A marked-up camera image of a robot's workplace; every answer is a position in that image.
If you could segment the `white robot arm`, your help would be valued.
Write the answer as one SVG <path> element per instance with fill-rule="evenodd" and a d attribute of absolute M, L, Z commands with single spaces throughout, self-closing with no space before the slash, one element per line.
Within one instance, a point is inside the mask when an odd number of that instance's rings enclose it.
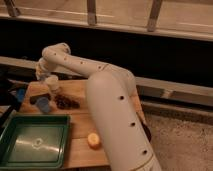
<path fill-rule="evenodd" d="M 58 66 L 87 79 L 86 101 L 112 171 L 162 171 L 131 100 L 136 90 L 129 70 L 71 54 L 65 43 L 47 46 L 36 67 L 39 80 Z"/>

